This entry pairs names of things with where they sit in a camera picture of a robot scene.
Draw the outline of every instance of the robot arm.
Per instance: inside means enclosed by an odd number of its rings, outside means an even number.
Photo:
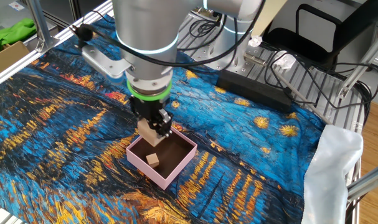
[[[238,17],[239,20],[251,21],[260,4],[260,0],[112,2],[116,34],[120,43],[131,50],[164,62],[176,61],[179,27],[191,9],[200,6]],[[138,118],[139,134],[153,146],[167,138],[171,133],[173,115],[164,108],[169,102],[172,67],[148,62],[124,50],[123,60],[118,62],[107,60],[105,55],[93,49],[93,46],[84,46],[82,50],[85,60],[112,81],[118,80],[125,71],[128,88],[132,93],[131,109]]]

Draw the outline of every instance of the metal table leg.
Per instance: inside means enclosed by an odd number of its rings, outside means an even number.
[[[365,195],[378,187],[378,167],[370,171],[359,180],[350,184],[348,188],[348,202]]]

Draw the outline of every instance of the painted fabric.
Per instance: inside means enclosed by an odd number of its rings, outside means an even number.
[[[116,37],[113,24],[95,25]],[[216,75],[175,68],[167,110],[198,152],[163,191],[126,160],[138,133],[125,78],[112,85],[76,43],[0,85],[0,206],[27,223],[301,222],[324,128],[317,116],[272,110],[217,88]],[[97,36],[91,44],[120,57]]]

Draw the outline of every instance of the open box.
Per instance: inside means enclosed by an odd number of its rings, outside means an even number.
[[[185,168],[196,154],[197,144],[171,128],[170,137],[156,147],[151,146],[141,136],[126,148],[128,161],[146,174],[154,183],[165,190],[175,177]],[[159,165],[154,169],[146,162],[146,156],[156,153]]]

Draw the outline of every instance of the wooden block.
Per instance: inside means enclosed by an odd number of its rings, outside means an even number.
[[[155,168],[159,164],[157,154],[155,153],[146,156],[146,159],[147,159],[147,163],[149,164],[151,168]]]
[[[138,121],[138,132],[153,147],[156,147],[165,138],[158,138],[156,130],[151,129],[145,119]]]

